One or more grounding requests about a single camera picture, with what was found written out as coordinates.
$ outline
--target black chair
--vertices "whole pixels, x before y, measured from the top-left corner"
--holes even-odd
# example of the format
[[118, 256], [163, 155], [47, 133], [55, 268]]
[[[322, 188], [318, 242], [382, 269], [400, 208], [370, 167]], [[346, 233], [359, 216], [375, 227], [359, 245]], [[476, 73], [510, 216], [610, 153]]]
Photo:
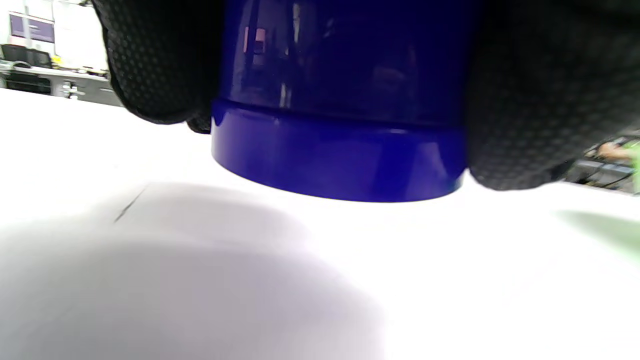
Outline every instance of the black chair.
[[31, 66], [53, 69], [51, 55], [49, 55], [49, 53], [46, 51], [27, 49], [27, 59], [29, 60], [27, 62], [31, 64]]
[[4, 44], [0, 45], [2, 49], [3, 59], [6, 61], [24, 61], [29, 62], [27, 48], [19, 45]]

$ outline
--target white surface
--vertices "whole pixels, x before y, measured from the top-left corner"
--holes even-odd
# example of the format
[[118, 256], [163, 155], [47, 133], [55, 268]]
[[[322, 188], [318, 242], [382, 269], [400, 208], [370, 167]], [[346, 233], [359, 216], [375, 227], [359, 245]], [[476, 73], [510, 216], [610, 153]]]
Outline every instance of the white surface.
[[3, 360], [640, 356], [636, 198], [317, 199], [229, 174], [184, 125], [0, 104]]

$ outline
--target glossy blue plastic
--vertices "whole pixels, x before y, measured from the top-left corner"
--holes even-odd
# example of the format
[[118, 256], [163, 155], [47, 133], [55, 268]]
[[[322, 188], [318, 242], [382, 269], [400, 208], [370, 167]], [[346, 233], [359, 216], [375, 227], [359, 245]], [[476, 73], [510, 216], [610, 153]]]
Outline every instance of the glossy blue plastic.
[[453, 192], [478, 12], [479, 0], [227, 0], [214, 157], [332, 199]]

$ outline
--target wall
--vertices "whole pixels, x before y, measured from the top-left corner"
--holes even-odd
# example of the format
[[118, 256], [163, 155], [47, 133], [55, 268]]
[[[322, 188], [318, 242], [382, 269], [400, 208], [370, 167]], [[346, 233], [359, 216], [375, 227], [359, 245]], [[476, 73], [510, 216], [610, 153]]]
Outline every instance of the wall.
[[102, 26], [95, 10], [56, 2], [54, 11], [56, 52], [65, 62], [65, 66], [107, 69]]

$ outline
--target blue cap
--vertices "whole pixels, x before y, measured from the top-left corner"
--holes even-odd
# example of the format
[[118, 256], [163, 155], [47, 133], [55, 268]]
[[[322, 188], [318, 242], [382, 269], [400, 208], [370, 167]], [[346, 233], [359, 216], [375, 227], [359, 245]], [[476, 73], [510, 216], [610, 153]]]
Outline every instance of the blue cap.
[[215, 159], [258, 183], [331, 199], [455, 191], [478, 8], [478, 0], [227, 0]]

